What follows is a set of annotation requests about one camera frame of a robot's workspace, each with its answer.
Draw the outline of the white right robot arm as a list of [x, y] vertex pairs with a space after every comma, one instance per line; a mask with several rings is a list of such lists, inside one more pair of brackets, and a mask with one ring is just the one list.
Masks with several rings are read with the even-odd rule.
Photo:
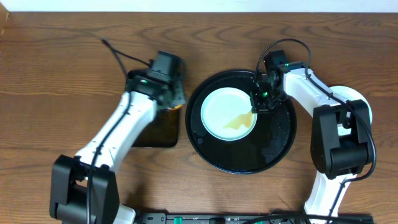
[[346, 86], [328, 87], [304, 62], [267, 62], [254, 73], [255, 112], [269, 112], [295, 99], [312, 117], [310, 154], [317, 170], [304, 204], [308, 223], [334, 223], [347, 188], [376, 166], [372, 113], [363, 95]]

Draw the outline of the green and yellow sponge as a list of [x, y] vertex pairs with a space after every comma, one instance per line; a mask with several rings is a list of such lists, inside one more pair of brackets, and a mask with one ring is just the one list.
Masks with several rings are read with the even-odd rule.
[[179, 104], [177, 106], [174, 106], [172, 108], [168, 108], [170, 111], [174, 111], [174, 110], [179, 110], [183, 105]]

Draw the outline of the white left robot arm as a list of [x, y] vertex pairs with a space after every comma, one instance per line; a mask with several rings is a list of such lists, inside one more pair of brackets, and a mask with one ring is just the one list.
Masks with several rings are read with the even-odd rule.
[[49, 214], [63, 223], [134, 223], [136, 211], [121, 204], [116, 174], [140, 133], [159, 110], [185, 103], [184, 72], [132, 70], [118, 107], [74, 157], [52, 167]]

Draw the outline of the mint green plate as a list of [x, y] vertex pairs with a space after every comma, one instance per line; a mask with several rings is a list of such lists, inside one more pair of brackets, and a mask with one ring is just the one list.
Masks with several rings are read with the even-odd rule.
[[257, 122], [249, 95], [233, 87], [212, 91], [201, 104], [200, 118], [205, 129], [223, 141], [246, 137]]
[[368, 106], [370, 123], [373, 122], [373, 112], [372, 112], [371, 106], [370, 106], [369, 102], [367, 101], [367, 99], [365, 99], [365, 97], [362, 94], [360, 94], [360, 92], [358, 92], [355, 89], [350, 88], [348, 86], [342, 86], [342, 85], [331, 86], [330, 90], [333, 93], [337, 93], [351, 101], [363, 100]]

